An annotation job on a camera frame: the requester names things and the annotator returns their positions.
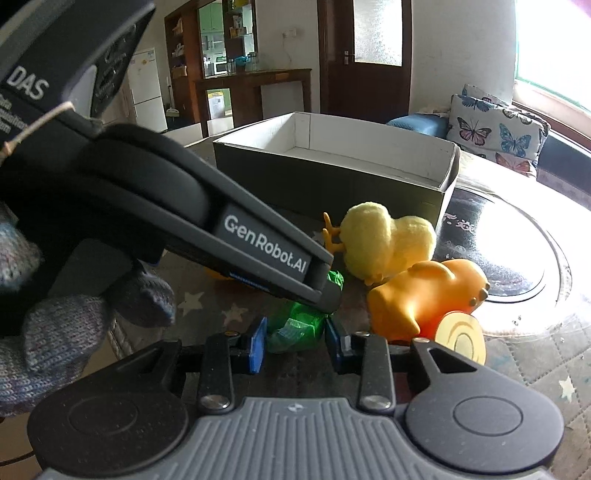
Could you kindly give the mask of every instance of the door handle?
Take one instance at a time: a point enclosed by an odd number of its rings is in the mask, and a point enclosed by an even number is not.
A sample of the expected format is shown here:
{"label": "door handle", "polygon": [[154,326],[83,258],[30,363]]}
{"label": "door handle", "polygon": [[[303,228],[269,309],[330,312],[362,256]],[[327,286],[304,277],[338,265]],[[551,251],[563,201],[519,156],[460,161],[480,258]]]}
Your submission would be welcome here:
{"label": "door handle", "polygon": [[355,61],[355,54],[349,53],[349,50],[345,50],[345,65],[349,64],[349,59]]}

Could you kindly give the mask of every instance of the open box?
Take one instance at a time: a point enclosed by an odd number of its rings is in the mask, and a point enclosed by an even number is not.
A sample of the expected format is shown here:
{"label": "open box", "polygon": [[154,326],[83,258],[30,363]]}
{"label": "open box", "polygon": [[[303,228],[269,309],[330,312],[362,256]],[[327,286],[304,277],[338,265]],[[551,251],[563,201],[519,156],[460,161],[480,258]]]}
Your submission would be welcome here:
{"label": "open box", "polygon": [[289,113],[213,142],[219,170],[269,205],[338,225],[353,205],[377,202],[393,218],[438,227],[453,193],[452,142],[362,120]]}

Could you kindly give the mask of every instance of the white wall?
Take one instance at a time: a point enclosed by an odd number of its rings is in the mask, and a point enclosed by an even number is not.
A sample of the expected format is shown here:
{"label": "white wall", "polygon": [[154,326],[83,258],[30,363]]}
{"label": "white wall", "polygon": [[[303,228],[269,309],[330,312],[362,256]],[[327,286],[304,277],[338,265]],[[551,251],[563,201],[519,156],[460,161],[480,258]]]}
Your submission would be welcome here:
{"label": "white wall", "polygon": [[156,12],[148,24],[142,39],[139,41],[137,50],[145,48],[156,49],[156,63],[158,65],[158,78],[160,80],[160,91],[162,102],[170,102],[166,77],[170,76],[168,71],[168,53],[166,51],[166,33],[164,31],[164,17],[185,4],[187,0],[155,0]]}
{"label": "white wall", "polygon": [[413,0],[411,112],[464,83],[511,101],[515,42],[515,0]]}
{"label": "white wall", "polygon": [[[282,33],[291,28],[296,38]],[[318,60],[318,10],[316,0],[256,0],[256,35],[260,62],[264,68],[311,68],[312,111],[320,111],[320,69]],[[301,83],[268,85],[261,89],[265,118],[304,108]]]}

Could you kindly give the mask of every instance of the brown wooden door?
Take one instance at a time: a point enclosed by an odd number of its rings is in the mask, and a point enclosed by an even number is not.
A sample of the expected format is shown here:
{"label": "brown wooden door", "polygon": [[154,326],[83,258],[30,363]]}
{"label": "brown wooden door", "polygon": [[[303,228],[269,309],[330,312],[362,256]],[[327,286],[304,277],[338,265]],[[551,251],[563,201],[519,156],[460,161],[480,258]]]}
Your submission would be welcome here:
{"label": "brown wooden door", "polygon": [[411,0],[318,0],[322,113],[384,123],[408,113]]}

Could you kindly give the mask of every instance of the green plastic wrapper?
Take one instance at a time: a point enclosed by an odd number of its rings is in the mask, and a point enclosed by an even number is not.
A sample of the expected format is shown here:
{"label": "green plastic wrapper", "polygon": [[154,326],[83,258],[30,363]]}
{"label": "green plastic wrapper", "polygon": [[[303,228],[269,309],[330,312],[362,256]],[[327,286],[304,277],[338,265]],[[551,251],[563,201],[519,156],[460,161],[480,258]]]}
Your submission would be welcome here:
{"label": "green plastic wrapper", "polygon": [[[329,281],[343,290],[345,279],[337,271],[329,271]],[[286,303],[269,319],[267,351],[269,353],[297,352],[314,348],[324,333],[327,314],[301,303]]]}

